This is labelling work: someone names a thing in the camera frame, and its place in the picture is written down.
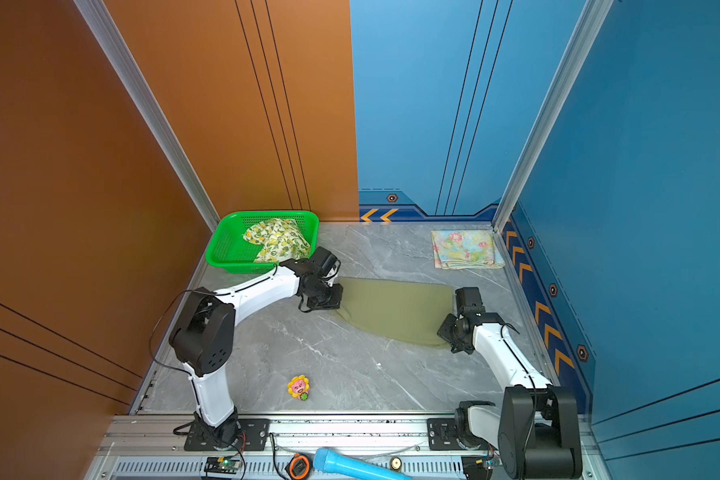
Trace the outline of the olive green skirt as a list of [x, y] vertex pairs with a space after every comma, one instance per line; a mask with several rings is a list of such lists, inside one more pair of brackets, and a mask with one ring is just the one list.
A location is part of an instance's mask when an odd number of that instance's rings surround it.
[[380, 279], [342, 278], [338, 315], [374, 335], [408, 344], [445, 348], [438, 330], [454, 311], [454, 288]]

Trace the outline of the pastel floral skirt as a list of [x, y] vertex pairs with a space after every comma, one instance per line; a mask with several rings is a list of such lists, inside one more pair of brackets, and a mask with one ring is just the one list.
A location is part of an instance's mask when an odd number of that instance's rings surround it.
[[500, 269], [505, 261], [489, 230], [434, 230], [434, 266], [443, 270]]

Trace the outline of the green plastic basket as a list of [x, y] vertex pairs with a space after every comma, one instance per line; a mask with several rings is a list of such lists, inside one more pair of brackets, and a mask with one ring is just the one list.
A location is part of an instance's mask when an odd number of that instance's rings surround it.
[[220, 221], [206, 249], [207, 263], [232, 274], [264, 273], [271, 270], [273, 263], [255, 262], [263, 246], [245, 240], [244, 234], [250, 227], [272, 218], [294, 220], [310, 245], [310, 253], [314, 252], [318, 243], [320, 220], [313, 212], [241, 211], [229, 214]]

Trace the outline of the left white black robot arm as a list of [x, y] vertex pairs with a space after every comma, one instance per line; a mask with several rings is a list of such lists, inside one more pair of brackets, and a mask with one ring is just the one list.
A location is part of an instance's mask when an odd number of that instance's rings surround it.
[[234, 450], [242, 442], [243, 427], [226, 379], [237, 325], [294, 296], [303, 313], [338, 309], [343, 293], [336, 280], [340, 267], [332, 252], [318, 247], [309, 258], [284, 260], [239, 285], [187, 293], [169, 344], [188, 375], [196, 402], [190, 430], [209, 446]]

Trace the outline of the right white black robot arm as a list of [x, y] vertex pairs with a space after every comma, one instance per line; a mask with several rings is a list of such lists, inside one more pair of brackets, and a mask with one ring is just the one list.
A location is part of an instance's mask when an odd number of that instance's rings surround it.
[[503, 388], [499, 405], [459, 404], [456, 441], [498, 454], [511, 479], [579, 478], [584, 465], [574, 393], [532, 365], [511, 336], [514, 326], [485, 309], [478, 288], [456, 290], [455, 305], [438, 336], [452, 353], [483, 357]]

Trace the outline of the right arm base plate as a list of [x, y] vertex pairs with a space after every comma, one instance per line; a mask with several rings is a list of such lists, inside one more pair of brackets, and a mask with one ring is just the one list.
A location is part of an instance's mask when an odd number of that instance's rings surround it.
[[472, 435], [464, 420], [435, 417], [426, 421], [429, 449], [432, 451], [488, 451], [489, 443]]

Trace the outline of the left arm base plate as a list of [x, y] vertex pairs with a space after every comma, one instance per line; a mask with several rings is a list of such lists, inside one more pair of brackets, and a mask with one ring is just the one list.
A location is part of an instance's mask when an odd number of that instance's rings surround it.
[[230, 419], [210, 427], [195, 418], [189, 425], [185, 451], [260, 452], [269, 438], [270, 421], [264, 419]]

